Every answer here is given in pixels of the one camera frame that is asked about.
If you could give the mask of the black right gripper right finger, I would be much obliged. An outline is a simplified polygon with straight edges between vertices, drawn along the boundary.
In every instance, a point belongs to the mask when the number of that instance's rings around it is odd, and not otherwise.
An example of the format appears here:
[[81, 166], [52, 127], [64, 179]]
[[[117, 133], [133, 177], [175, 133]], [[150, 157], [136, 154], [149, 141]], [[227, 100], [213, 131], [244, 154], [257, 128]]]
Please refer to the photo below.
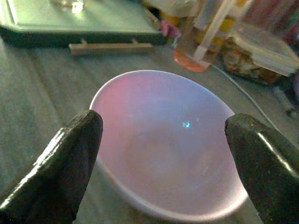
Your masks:
[[299, 224], [299, 150], [248, 114], [225, 122], [237, 173], [264, 224]]

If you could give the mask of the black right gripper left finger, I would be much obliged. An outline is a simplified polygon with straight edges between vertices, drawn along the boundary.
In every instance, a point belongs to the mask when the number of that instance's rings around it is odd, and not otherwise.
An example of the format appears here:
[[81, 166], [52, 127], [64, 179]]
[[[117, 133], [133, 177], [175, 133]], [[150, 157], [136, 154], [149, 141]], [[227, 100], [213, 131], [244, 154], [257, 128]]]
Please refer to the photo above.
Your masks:
[[0, 224], [72, 224], [103, 132], [94, 110], [76, 115], [0, 196]]

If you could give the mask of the white plastic bowl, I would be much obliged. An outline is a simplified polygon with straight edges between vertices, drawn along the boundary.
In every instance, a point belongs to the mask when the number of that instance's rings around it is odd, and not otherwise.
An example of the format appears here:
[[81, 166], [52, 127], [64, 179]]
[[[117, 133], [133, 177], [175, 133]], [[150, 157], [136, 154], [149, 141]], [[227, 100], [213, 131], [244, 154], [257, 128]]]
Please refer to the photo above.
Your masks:
[[90, 109], [103, 120], [97, 164], [137, 209], [204, 223], [248, 199], [224, 132], [234, 112], [200, 84], [165, 71], [131, 71], [107, 81]]

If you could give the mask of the clear plastic food container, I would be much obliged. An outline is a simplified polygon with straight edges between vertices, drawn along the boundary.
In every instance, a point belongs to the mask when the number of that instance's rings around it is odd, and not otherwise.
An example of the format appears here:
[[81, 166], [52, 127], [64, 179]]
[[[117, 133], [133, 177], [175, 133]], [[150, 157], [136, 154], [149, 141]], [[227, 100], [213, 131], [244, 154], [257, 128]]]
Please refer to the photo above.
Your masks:
[[299, 56], [281, 38], [239, 23], [225, 40], [220, 58], [227, 72], [264, 85], [299, 70]]

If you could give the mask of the wooden chopstick rest bar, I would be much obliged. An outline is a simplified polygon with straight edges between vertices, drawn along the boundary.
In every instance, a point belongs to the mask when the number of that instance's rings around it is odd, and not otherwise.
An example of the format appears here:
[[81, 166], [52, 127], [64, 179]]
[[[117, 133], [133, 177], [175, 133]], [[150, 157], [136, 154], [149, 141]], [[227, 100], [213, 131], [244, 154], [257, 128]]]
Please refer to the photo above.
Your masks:
[[72, 56], [103, 56], [147, 54], [153, 51], [151, 43], [70, 43], [68, 45]]

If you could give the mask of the clear orange-tinted plastic cup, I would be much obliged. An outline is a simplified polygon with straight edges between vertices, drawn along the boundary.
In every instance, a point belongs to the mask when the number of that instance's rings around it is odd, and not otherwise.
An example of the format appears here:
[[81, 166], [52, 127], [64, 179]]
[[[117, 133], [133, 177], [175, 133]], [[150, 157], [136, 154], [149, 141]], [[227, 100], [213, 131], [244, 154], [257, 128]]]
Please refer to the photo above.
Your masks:
[[196, 0], [175, 47], [174, 60], [177, 64], [193, 72], [204, 72], [212, 64], [234, 25], [235, 20], [229, 13], [235, 2], [213, 38], [203, 61], [195, 61], [194, 53], [201, 44], [222, 1]]

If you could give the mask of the white drinking straw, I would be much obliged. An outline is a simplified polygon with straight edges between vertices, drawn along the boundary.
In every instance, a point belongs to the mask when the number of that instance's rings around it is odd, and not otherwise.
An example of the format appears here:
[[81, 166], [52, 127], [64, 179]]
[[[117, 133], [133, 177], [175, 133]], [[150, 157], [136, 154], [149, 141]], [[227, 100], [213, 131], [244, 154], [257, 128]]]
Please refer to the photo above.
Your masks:
[[212, 43], [213, 38], [215, 37], [217, 31], [219, 30], [223, 20], [229, 13], [232, 5], [235, 0], [223, 0], [218, 11], [216, 12], [210, 26], [201, 42], [201, 44], [197, 47], [194, 53], [195, 61], [203, 61], [203, 58], [208, 51], [210, 44]]

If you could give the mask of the grey-green tray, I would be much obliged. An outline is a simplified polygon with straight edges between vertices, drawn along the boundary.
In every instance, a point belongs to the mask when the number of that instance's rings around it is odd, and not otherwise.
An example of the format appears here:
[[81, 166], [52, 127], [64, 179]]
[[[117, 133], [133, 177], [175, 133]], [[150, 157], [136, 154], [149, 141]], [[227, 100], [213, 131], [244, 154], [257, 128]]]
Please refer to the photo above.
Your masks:
[[78, 13], [51, 0], [0, 0], [0, 37], [20, 48], [68, 47], [82, 40], [166, 42], [135, 0], [87, 0]]

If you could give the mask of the pink crumpled wrapper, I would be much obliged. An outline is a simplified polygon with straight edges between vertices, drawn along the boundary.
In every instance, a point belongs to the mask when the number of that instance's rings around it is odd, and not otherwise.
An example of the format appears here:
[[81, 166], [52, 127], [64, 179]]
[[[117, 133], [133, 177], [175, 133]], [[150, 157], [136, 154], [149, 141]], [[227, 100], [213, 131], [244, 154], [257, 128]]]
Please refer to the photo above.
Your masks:
[[170, 23], [166, 20], [162, 20], [160, 22], [160, 30], [164, 37], [171, 36], [173, 38], [176, 38], [176, 37], [180, 36], [179, 29], [176, 26], [174, 26], [172, 23]]

